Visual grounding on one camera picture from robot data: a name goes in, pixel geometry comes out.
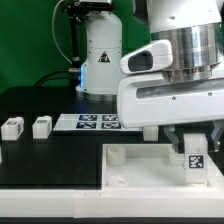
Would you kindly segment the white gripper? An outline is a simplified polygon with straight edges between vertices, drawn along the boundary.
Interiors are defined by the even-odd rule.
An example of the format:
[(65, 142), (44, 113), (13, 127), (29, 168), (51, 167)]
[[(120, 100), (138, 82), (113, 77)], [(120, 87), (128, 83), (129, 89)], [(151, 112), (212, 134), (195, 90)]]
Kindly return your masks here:
[(126, 128), (164, 126), (164, 133), (178, 152), (174, 124), (214, 121), (211, 152), (218, 152), (224, 133), (224, 71), (215, 70), (207, 80), (171, 84), (165, 74), (130, 76), (121, 81), (117, 113)]

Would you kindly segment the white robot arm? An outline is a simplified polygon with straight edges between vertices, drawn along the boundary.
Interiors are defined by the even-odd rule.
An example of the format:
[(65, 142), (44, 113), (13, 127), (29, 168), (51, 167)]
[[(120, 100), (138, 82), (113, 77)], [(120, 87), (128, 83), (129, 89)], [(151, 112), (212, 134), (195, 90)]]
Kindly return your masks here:
[(80, 89), (116, 94), (126, 128), (162, 126), (177, 145), (177, 125), (211, 121), (218, 141), (224, 133), (224, 0), (136, 0), (134, 12), (149, 26), (151, 42), (121, 59), (122, 80), (109, 79), (94, 56)]

